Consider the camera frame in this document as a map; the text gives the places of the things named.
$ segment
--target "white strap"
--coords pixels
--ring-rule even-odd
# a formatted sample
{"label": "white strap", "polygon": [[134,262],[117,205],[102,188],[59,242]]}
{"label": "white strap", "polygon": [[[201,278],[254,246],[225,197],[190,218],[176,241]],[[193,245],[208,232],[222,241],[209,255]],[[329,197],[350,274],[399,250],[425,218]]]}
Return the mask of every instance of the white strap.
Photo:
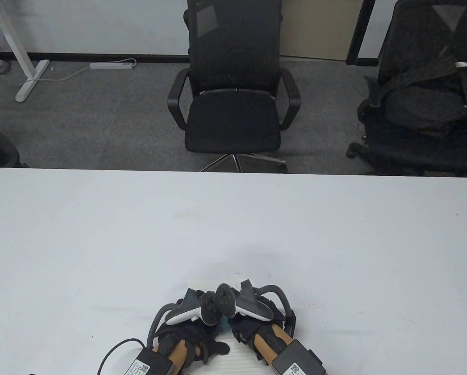
{"label": "white strap", "polygon": [[456,68],[467,68],[467,62],[465,61],[457,61],[455,63]]}

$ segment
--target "desk foot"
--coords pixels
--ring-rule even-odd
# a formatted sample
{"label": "desk foot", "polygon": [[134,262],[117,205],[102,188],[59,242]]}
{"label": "desk foot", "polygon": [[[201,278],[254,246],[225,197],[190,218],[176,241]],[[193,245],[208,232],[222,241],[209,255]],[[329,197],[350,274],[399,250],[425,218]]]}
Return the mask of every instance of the desk foot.
{"label": "desk foot", "polygon": [[42,74],[44,74],[48,65],[49,65],[49,60],[39,61],[39,64],[37,64],[37,66],[35,67],[35,75],[34,75],[33,80],[26,81],[23,84],[23,86],[21,86],[21,89],[19,90],[19,92],[16,94],[17,102],[21,103],[25,101],[28,94],[30,94],[30,91],[32,91],[32,89],[37,84],[37,82],[39,82],[40,77],[42,77]]}

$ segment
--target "door frame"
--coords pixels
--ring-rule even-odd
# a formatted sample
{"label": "door frame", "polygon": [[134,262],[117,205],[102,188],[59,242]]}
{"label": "door frame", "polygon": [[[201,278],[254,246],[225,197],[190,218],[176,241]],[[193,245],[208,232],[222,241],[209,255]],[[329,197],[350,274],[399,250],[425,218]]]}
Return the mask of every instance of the door frame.
{"label": "door frame", "polygon": [[372,10],[374,9],[375,3],[376,0],[363,0],[362,2],[360,14],[358,15],[357,24],[355,26],[355,31],[353,32],[353,37],[351,38],[348,56],[346,57],[347,65],[378,66],[378,59],[365,59],[358,57],[360,48],[362,47],[365,32],[369,26],[370,16],[372,14]]}

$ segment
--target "black glove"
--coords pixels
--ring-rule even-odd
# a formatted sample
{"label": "black glove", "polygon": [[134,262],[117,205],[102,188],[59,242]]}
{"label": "black glove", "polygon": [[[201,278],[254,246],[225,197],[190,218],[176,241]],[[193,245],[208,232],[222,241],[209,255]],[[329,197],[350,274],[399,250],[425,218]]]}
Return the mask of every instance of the black glove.
{"label": "black glove", "polygon": [[258,300],[267,305],[273,311],[273,320],[262,321],[250,316],[236,314],[233,318],[228,319],[232,332],[239,343],[244,343],[249,346],[255,353],[258,361],[263,359],[263,356],[254,346],[254,336],[260,335],[264,341],[278,354],[287,348],[287,344],[283,339],[280,339],[273,332],[272,325],[276,324],[283,329],[285,316],[278,310],[275,304],[263,296],[259,296]]}
{"label": "black glove", "polygon": [[[168,357],[181,340],[185,341],[187,350],[186,360],[182,368],[189,367],[193,361],[203,361],[207,364],[209,357],[213,355],[226,355],[230,352],[227,343],[215,341],[217,332],[215,326],[205,325],[202,320],[187,320],[176,325],[163,323],[157,330],[155,336],[158,338],[159,347],[157,352]],[[200,349],[197,355],[195,347]]]}

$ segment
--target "white wall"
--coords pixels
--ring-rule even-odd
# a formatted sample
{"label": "white wall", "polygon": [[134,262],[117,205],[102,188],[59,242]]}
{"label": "white wall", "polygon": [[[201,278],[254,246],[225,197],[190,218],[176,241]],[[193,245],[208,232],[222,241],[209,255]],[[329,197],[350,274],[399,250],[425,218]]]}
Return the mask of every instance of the white wall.
{"label": "white wall", "polygon": [[376,59],[388,31],[397,0],[376,0],[363,38],[359,58]]}
{"label": "white wall", "polygon": [[6,9],[28,52],[186,55],[186,4],[186,0],[7,0]]}

